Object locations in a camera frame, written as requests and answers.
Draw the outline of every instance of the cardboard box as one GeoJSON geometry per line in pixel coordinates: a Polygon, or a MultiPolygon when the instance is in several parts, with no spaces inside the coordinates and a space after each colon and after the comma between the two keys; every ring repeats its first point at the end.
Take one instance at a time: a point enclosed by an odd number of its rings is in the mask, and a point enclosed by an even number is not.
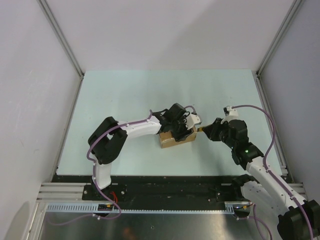
{"type": "Polygon", "coordinates": [[[173,147],[175,145],[192,142],[196,139],[196,136],[197,136],[197,129],[194,126],[193,133],[189,135],[184,141],[176,142],[175,139],[172,137],[172,134],[170,131],[159,133],[159,140],[160,140],[161,148],[165,149],[165,148],[173,147]]]}

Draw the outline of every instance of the gray wall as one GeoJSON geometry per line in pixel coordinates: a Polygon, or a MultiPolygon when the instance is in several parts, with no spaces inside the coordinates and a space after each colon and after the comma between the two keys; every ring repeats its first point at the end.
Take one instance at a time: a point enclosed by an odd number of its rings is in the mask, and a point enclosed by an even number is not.
{"type": "Polygon", "coordinates": [[[19,240],[79,85],[36,0],[0,7],[0,239],[19,240]]]}
{"type": "Polygon", "coordinates": [[[262,73],[289,168],[320,202],[320,1],[306,0],[262,73]]]}

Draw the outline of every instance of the white table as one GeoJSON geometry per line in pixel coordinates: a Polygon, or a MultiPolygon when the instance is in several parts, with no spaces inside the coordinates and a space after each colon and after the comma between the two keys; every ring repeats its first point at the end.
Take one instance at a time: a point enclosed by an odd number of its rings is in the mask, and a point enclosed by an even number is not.
{"type": "MultiPolygon", "coordinates": [[[[66,142],[59,161],[58,175],[92,175],[86,159],[88,138],[109,116],[117,121],[146,118],[172,104],[193,105],[203,125],[223,118],[225,106],[251,104],[261,107],[251,70],[130,70],[88,71],[85,73],[66,142]]],[[[271,142],[263,113],[251,108],[238,110],[248,126],[248,136],[262,152],[271,142]]],[[[274,149],[268,162],[281,174],[274,149]]],[[[242,175],[231,150],[198,133],[196,140],[161,149],[157,135],[127,140],[112,163],[118,176],[226,176],[242,175]]]]}

